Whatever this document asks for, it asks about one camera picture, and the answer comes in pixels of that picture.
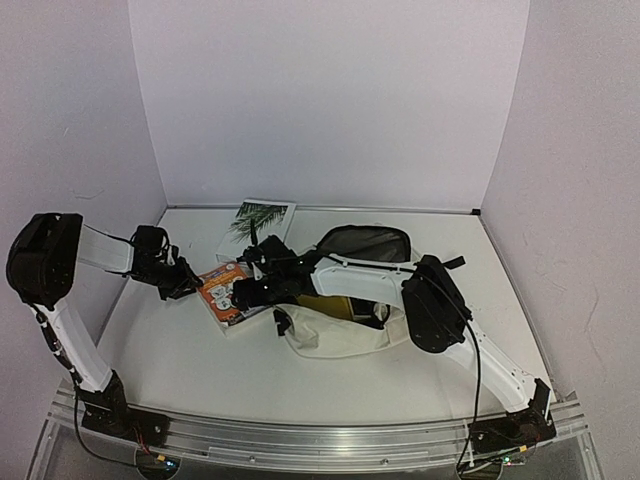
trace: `palm leaf image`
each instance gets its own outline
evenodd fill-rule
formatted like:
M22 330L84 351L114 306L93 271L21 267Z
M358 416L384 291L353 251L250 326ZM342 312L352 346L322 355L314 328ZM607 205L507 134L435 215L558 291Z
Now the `palm leaf image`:
M231 223L229 231L234 234L233 242L240 243L251 237L251 222L256 227L256 232L271 225L280 225L287 213L286 205L265 205L262 203L243 203Z

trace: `white book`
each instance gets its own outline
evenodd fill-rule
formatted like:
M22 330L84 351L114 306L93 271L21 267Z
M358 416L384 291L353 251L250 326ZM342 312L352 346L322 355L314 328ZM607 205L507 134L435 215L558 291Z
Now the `white book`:
M295 203L246 199L218 246L218 262L235 262L251 245L252 222L258 235L258 243L269 235L277 235L280 240L286 241L295 208Z

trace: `white wall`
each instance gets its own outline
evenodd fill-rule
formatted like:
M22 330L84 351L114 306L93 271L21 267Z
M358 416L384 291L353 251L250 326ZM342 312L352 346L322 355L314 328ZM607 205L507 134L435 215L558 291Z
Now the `white wall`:
M169 203L479 207L528 3L131 1Z
M3 2L0 257L36 212L79 212L122 235L166 202L140 96L126 0ZM95 336L122 280L79 269ZM0 281L0 477L27 471L61 378L35 320Z
M483 216L605 474L640 478L640 3L540 1Z

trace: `book cover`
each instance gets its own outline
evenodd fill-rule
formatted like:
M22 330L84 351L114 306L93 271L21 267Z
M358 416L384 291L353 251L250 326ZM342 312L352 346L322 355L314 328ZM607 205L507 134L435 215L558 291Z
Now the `book cover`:
M264 310L264 308L251 309L241 312L231 303L233 282L247 278L242 267L235 263L227 263L215 270L200 275L204 285L198 289L200 298L207 305L209 312L216 319L216 323L227 334L227 331L246 322L250 317Z
M251 225L255 225L258 242L269 235L286 240L295 203L268 200L245 200L216 251L219 262L234 262L251 245Z

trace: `table surface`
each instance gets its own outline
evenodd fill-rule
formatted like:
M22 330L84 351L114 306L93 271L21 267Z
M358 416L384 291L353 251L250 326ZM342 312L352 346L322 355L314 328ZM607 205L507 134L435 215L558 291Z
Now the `table surface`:
M215 250L235 209L172 209L160 225L196 273L216 266ZM464 255L451 276L474 321L516 363L550 384L535 339L478 217L427 213L298 210L287 244L296 251L332 227L381 224L406 231L420 253ZM473 413L475 378L410 341L360 357L318 360L279 338L269 312L225 337L197 295L162 302L128 282L99 350L132 404L177 413L267 423L376 425L447 420ZM483 413L500 412L483 388Z

